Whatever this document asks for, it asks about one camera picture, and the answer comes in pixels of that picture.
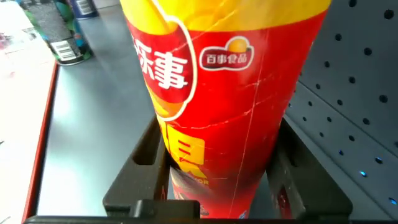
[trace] metal can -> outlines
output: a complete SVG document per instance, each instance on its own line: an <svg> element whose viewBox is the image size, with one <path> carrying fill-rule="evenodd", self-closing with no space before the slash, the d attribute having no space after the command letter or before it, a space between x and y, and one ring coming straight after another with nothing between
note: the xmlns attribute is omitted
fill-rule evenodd
<svg viewBox="0 0 398 224"><path fill-rule="evenodd" d="M68 0L76 19L90 19L98 16L92 0Z"/></svg>
<svg viewBox="0 0 398 224"><path fill-rule="evenodd" d="M91 57L91 49L66 0L17 0L60 65Z"/></svg>

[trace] gray perforated panel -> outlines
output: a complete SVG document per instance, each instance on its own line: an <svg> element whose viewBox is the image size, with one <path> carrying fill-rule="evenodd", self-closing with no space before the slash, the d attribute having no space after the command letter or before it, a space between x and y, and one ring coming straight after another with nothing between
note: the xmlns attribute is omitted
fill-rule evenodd
<svg viewBox="0 0 398 224"><path fill-rule="evenodd" d="M287 116L398 219L395 11L396 0L334 0Z"/></svg>

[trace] lay's chips canister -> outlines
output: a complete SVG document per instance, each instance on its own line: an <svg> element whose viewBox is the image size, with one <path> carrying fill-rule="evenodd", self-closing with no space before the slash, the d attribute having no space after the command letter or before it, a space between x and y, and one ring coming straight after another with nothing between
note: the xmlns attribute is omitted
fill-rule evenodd
<svg viewBox="0 0 398 224"><path fill-rule="evenodd" d="M247 218L331 0L121 0L177 199Z"/></svg>

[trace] barcode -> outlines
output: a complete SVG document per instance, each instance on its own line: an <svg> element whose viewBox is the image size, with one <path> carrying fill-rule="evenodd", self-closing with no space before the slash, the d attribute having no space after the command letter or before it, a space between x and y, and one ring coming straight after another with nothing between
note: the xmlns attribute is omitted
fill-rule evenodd
<svg viewBox="0 0 398 224"><path fill-rule="evenodd" d="M73 52L72 48L66 40L51 43L51 46L60 57L61 61L73 60L76 58L75 53Z"/></svg>
<svg viewBox="0 0 398 224"><path fill-rule="evenodd" d="M87 15L93 12L87 0L76 0L77 7L82 15Z"/></svg>

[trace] red trim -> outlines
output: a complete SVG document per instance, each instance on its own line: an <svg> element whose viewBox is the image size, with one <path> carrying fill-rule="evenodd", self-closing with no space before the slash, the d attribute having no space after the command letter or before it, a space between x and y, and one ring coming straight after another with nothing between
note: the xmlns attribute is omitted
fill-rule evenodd
<svg viewBox="0 0 398 224"><path fill-rule="evenodd" d="M57 62L55 62L50 82L50 90L45 105L42 127L40 129L39 141L37 143L35 161L32 169L32 175L30 177L30 184L25 203L25 210L22 216L22 222L24 222L27 218L31 217L32 215L35 215L35 210L37 206L36 205L37 196L40 190L39 186L41 181L41 167L43 165L42 163L45 154L45 145L47 143L47 130L50 122L49 114L51 114L52 111L51 104L53 102L53 96L55 92L55 81L57 73L58 73L58 64Z"/></svg>

